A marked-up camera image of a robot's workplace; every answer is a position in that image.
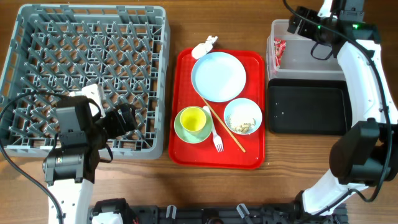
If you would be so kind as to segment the white plastic fork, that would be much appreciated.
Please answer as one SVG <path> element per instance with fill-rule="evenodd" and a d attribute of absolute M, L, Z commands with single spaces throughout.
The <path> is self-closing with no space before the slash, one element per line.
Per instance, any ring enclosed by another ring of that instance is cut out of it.
<path fill-rule="evenodd" d="M 209 107 L 204 106 L 203 109 L 210 115 L 210 118 L 213 119 Z M 224 151 L 223 142 L 222 142 L 221 137 L 216 132 L 214 123 L 212 123 L 211 132 L 212 132 L 212 135 L 213 135 L 213 144 L 215 145 L 217 152 L 223 152 Z"/>

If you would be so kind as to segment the red snack wrapper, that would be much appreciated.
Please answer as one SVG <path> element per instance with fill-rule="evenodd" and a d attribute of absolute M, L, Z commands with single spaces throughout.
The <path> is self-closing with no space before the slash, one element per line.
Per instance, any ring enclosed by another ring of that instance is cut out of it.
<path fill-rule="evenodd" d="M 282 56 L 286 48 L 287 42 L 284 39 L 274 39 L 274 55 L 275 55 L 275 65 L 277 68 L 280 67 L 282 63 Z"/>

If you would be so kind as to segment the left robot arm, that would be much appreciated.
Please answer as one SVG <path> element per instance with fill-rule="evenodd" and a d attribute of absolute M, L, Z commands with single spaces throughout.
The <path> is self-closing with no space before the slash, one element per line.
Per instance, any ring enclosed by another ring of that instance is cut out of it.
<path fill-rule="evenodd" d="M 57 103 L 60 131 L 57 143 L 43 161 L 49 195 L 49 223 L 84 223 L 93 195 L 95 170 L 109 139 L 137 129 L 132 105 L 123 103 L 92 114 L 94 100 L 72 96 Z"/>

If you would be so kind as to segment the wooden chopstick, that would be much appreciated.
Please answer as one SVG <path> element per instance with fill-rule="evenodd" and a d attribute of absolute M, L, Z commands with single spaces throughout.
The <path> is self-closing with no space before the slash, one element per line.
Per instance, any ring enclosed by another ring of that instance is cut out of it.
<path fill-rule="evenodd" d="M 201 96 L 201 99 L 205 102 L 205 104 L 207 105 L 207 107 L 209 107 L 210 111 L 215 115 L 215 117 L 217 118 L 217 120 L 221 123 L 221 125 L 225 128 L 225 130 L 227 131 L 227 133 L 231 136 L 231 138 L 234 140 L 234 142 L 239 146 L 239 148 L 242 150 L 243 153 L 246 153 L 245 148 L 243 148 L 243 146 L 241 145 L 241 143 L 236 139 L 236 137 L 234 136 L 234 134 L 229 130 L 229 128 L 227 127 L 227 125 L 224 123 L 224 121 L 222 121 L 222 119 L 217 115 L 217 113 L 214 111 L 214 109 L 209 105 L 209 103 Z"/>

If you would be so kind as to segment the white tissue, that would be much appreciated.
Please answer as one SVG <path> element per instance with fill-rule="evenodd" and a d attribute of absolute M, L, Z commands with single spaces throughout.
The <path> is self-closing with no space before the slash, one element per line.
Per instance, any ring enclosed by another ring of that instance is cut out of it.
<path fill-rule="evenodd" d="M 193 48 L 192 57 L 194 59 L 198 60 L 199 58 L 201 58 L 204 55 L 206 55 L 207 53 L 209 53 L 213 48 L 213 44 L 217 40 L 218 40 L 218 36 L 213 37 L 213 36 L 209 35 L 204 43 L 200 43 L 196 47 Z"/>

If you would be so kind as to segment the light blue bowl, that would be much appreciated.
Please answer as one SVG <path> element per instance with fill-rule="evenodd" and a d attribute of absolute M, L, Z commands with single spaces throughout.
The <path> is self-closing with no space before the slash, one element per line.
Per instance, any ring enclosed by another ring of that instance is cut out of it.
<path fill-rule="evenodd" d="M 228 129 L 235 134 L 254 134 L 262 124 L 260 107 L 248 98 L 230 101 L 224 109 L 223 116 Z"/>

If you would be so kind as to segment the green bowl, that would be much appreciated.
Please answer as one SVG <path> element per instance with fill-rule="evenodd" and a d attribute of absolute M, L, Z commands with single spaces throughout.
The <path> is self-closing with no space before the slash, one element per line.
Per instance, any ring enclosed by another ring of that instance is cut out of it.
<path fill-rule="evenodd" d="M 186 130 L 184 130 L 184 128 L 182 127 L 182 125 L 180 123 L 180 115 L 182 113 L 182 110 L 178 113 L 178 115 L 176 115 L 176 118 L 174 121 L 174 130 L 175 130 L 177 136 L 184 142 L 187 142 L 190 144 L 197 144 L 197 143 L 203 142 L 211 134 L 213 121 L 210 118 L 210 115 L 203 108 L 201 108 L 201 109 L 206 114 L 206 124 L 205 124 L 205 127 L 198 134 L 190 134 Z"/>

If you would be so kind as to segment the red plastic tray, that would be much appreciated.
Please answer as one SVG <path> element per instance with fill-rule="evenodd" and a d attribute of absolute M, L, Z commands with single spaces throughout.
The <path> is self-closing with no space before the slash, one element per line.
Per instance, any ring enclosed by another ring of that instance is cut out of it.
<path fill-rule="evenodd" d="M 263 121 L 252 134 L 240 135 L 227 131 L 224 122 L 226 103 L 214 103 L 199 96 L 191 82 L 191 72 L 196 60 L 191 49 L 177 56 L 174 90 L 170 107 L 171 122 L 169 156 L 176 164 L 184 166 L 216 167 L 225 169 L 257 169 L 266 156 L 266 127 Z M 204 130 L 191 135 L 180 122 L 182 111 L 189 106 L 210 106 Z"/>

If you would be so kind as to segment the light blue plate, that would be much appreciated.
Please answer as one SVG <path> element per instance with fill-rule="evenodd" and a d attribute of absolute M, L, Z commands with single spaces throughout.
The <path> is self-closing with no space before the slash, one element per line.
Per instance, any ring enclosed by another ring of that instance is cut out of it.
<path fill-rule="evenodd" d="M 237 97 L 246 84 L 243 64 L 233 55 L 213 52 L 198 59 L 191 72 L 195 91 L 204 99 L 222 103 Z"/>

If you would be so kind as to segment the grey dishwasher rack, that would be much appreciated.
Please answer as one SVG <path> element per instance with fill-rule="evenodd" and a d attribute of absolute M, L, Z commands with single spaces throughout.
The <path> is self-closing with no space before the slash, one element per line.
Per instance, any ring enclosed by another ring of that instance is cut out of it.
<path fill-rule="evenodd" d="M 89 85 L 105 111 L 131 105 L 137 129 L 103 157 L 157 159 L 164 143 L 170 26 L 160 6 L 25 4 L 1 73 L 1 142 L 10 156 L 45 157 L 59 130 L 55 103 Z"/>

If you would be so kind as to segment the yellow cup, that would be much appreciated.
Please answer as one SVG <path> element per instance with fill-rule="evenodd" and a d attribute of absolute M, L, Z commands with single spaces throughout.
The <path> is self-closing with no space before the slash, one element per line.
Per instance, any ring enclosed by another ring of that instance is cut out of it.
<path fill-rule="evenodd" d="M 180 123 L 188 133 L 198 134 L 205 127 L 206 114 L 199 107 L 187 107 L 182 110 Z"/>

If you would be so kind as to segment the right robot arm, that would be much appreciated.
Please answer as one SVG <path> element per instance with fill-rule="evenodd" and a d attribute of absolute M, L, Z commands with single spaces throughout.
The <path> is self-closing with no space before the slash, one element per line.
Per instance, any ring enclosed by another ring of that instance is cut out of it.
<path fill-rule="evenodd" d="M 367 24 L 363 1 L 325 1 L 319 11 L 292 10 L 288 31 L 331 48 L 345 76 L 352 126 L 332 147 L 329 170 L 295 198 L 297 218 L 331 215 L 352 195 L 372 187 L 373 202 L 383 183 L 397 175 L 397 107 L 381 62 L 381 38 Z"/>

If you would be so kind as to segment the black tray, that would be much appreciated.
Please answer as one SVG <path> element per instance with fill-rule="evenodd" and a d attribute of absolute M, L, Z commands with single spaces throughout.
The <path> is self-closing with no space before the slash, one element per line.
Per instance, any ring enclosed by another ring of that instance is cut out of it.
<path fill-rule="evenodd" d="M 280 134 L 342 136 L 351 129 L 346 82 L 272 79 L 268 82 L 269 130 Z"/>

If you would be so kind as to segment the clear plastic bin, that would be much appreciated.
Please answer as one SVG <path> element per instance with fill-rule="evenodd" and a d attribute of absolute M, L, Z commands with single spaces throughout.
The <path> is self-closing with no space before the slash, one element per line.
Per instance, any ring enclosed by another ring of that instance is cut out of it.
<path fill-rule="evenodd" d="M 267 72 L 268 79 L 304 79 L 304 80 L 340 80 L 345 79 L 337 59 L 325 58 L 331 48 L 317 45 L 314 41 L 287 32 L 289 21 L 277 19 L 271 24 L 271 33 L 267 39 Z M 282 63 L 275 65 L 274 39 L 284 39 L 287 42 Z"/>

